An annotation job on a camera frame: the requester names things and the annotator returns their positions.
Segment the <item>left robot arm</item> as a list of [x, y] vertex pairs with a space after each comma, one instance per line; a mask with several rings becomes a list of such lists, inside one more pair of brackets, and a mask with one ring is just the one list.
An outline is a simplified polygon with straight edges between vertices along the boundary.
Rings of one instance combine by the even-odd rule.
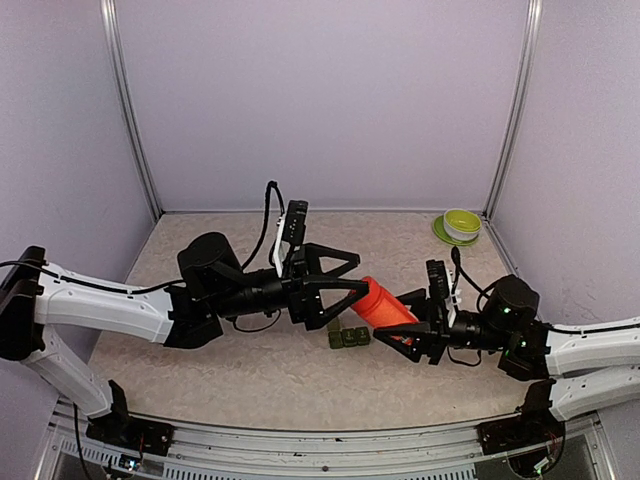
[[269, 264], [252, 270], [227, 237], [208, 232], [179, 252], [180, 276], [152, 287], [87, 277], [27, 248], [4, 263], [1, 283], [1, 356], [22, 363], [72, 400], [121, 445], [140, 434], [123, 390], [99, 379], [58, 336], [59, 325], [80, 326], [144, 339], [172, 349], [198, 349], [221, 336], [223, 321], [244, 315], [287, 313], [317, 330], [369, 291], [349, 273], [357, 254], [305, 241], [308, 205], [285, 201], [275, 182], [265, 191], [280, 216]]

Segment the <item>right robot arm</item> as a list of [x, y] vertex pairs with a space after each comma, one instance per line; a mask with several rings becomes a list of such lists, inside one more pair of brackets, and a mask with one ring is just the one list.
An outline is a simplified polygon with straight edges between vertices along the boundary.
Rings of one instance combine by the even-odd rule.
[[475, 310], [462, 310], [455, 289], [468, 275], [458, 248], [451, 259], [452, 272], [427, 261], [428, 289], [401, 297], [417, 322], [377, 328], [376, 339], [414, 363], [436, 365], [449, 348], [499, 354], [499, 369], [529, 385], [511, 423], [523, 444], [546, 432], [550, 417], [563, 422], [638, 399], [638, 318], [585, 327], [543, 322], [539, 294], [515, 275], [480, 289]]

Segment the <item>green pill organizer box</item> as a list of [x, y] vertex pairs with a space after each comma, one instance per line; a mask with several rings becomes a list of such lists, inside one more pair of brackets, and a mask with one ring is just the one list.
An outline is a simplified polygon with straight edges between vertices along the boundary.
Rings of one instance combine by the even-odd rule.
[[329, 348], [332, 350], [368, 346], [371, 343], [370, 332], [366, 327], [343, 327], [339, 318], [331, 320], [326, 329]]

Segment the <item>orange pill bottle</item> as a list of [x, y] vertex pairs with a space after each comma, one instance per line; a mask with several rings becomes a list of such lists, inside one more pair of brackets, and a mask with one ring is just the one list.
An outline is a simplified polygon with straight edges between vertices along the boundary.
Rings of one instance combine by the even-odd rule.
[[357, 300], [351, 309], [363, 319], [373, 331], [405, 324], [418, 324], [418, 318], [410, 312], [385, 287], [374, 278], [363, 278], [368, 285], [368, 293]]

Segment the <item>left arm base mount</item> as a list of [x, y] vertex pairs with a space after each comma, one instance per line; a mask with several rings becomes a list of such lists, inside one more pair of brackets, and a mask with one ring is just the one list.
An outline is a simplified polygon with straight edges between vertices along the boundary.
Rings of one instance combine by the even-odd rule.
[[132, 416], [124, 390], [114, 380], [109, 380], [108, 385], [112, 394], [110, 410], [106, 415], [89, 420], [86, 436], [142, 454], [166, 457], [173, 440], [174, 426]]

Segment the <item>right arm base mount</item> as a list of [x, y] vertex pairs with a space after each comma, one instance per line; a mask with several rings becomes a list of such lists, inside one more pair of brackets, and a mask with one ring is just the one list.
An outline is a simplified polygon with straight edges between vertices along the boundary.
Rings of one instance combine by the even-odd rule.
[[476, 431], [483, 454], [520, 449], [562, 437], [566, 433], [565, 422], [551, 413], [550, 395], [555, 384], [553, 379], [532, 383], [515, 416], [478, 424]]

